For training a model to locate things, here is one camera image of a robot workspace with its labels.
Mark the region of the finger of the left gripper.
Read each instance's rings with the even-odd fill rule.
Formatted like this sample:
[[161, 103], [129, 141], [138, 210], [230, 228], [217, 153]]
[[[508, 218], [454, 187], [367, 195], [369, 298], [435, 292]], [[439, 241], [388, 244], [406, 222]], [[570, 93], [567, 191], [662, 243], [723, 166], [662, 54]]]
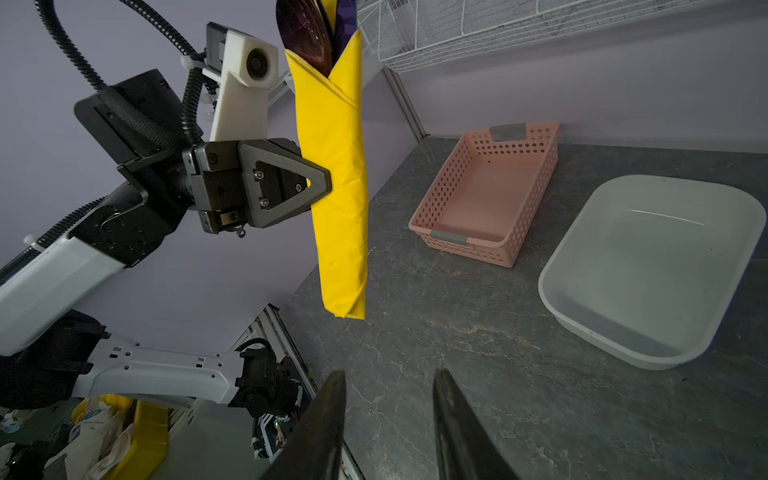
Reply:
[[332, 191], [330, 172], [303, 158], [289, 139], [241, 141], [238, 155], [252, 227], [267, 228], [300, 215]]

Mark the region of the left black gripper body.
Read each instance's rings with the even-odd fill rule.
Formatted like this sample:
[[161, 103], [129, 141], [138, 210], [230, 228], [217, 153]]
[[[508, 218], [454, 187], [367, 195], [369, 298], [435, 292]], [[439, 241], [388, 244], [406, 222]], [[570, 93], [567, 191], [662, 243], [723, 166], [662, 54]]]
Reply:
[[246, 224], [246, 193], [237, 141], [201, 142], [182, 153], [185, 185], [203, 230], [236, 232]]

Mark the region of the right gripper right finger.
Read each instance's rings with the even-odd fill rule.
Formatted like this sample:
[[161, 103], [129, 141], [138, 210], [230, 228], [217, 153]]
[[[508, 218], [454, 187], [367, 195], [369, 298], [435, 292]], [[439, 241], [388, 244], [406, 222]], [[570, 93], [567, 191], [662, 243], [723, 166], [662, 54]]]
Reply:
[[518, 479], [447, 369], [435, 372], [433, 410], [440, 479]]

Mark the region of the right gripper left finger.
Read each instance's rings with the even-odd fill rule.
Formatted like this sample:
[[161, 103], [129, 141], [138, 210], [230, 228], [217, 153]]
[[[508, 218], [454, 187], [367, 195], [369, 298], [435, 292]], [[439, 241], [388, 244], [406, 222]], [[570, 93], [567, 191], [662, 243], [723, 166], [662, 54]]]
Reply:
[[283, 452], [261, 479], [338, 479], [346, 410], [346, 377], [333, 371], [301, 417]]

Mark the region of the yellow paper napkin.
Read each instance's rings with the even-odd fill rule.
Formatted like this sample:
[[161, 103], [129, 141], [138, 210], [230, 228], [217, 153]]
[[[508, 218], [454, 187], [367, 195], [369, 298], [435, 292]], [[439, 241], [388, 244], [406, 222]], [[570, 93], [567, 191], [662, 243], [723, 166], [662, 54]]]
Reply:
[[328, 76], [286, 52], [302, 156], [330, 173], [311, 207], [321, 296], [336, 317], [366, 317], [368, 179], [361, 119], [362, 36], [355, 32]]

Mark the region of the purple black spoon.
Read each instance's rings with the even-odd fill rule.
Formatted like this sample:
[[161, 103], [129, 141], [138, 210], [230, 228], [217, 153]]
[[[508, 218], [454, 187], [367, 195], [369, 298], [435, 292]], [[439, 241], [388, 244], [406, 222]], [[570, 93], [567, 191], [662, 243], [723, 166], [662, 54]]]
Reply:
[[332, 43], [324, 11], [314, 0], [277, 0], [276, 22], [286, 50], [320, 74], [332, 71]]

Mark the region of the purple black knife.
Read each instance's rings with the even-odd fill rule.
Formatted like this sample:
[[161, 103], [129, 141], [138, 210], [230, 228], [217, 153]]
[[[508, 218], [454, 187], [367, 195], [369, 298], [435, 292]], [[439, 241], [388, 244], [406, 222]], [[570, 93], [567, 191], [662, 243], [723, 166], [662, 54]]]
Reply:
[[333, 36], [333, 64], [340, 59], [350, 39], [357, 31], [357, 1], [337, 0]]

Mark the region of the white oval tray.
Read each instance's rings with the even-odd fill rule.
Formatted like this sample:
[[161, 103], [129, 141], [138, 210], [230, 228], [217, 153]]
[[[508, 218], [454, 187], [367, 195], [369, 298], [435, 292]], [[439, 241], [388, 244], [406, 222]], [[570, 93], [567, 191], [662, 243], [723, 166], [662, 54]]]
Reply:
[[538, 280], [566, 330], [661, 371], [710, 346], [766, 225], [752, 195], [722, 184], [627, 175], [589, 197]]

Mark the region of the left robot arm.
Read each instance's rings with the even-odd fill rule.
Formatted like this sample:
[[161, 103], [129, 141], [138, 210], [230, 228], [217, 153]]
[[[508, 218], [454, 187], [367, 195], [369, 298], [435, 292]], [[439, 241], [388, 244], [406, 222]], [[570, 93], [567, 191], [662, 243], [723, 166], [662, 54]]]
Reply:
[[154, 252], [189, 211], [210, 234], [243, 235], [308, 211], [332, 188], [329, 172], [299, 147], [267, 135], [276, 47], [217, 23], [198, 51], [143, 1], [129, 8], [180, 52], [188, 72], [177, 96], [151, 70], [107, 84], [64, 30], [50, 1], [37, 13], [93, 88], [78, 121], [115, 162], [122, 184], [74, 210], [1, 270], [1, 404], [34, 410], [76, 397], [191, 397], [251, 416], [297, 419], [309, 400], [281, 372], [270, 346], [231, 353], [150, 348], [111, 334], [76, 304]]

